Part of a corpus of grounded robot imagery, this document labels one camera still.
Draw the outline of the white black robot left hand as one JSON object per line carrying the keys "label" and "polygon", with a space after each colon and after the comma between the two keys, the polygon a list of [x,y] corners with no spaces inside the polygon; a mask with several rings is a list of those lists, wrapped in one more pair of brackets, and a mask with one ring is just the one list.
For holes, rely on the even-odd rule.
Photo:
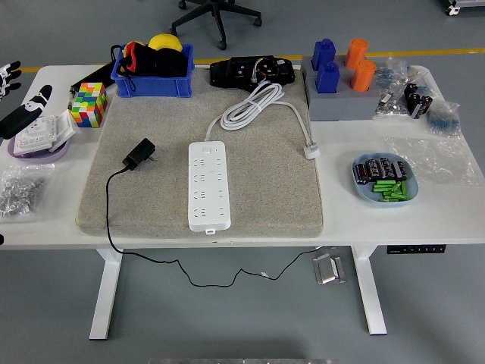
{"label": "white black robot left hand", "polygon": [[[1,99],[20,88],[21,83],[11,82],[21,75],[20,65],[20,61],[15,61],[1,67]],[[46,84],[28,102],[1,119],[1,138],[9,140],[33,123],[42,114],[51,94],[52,86]]]}

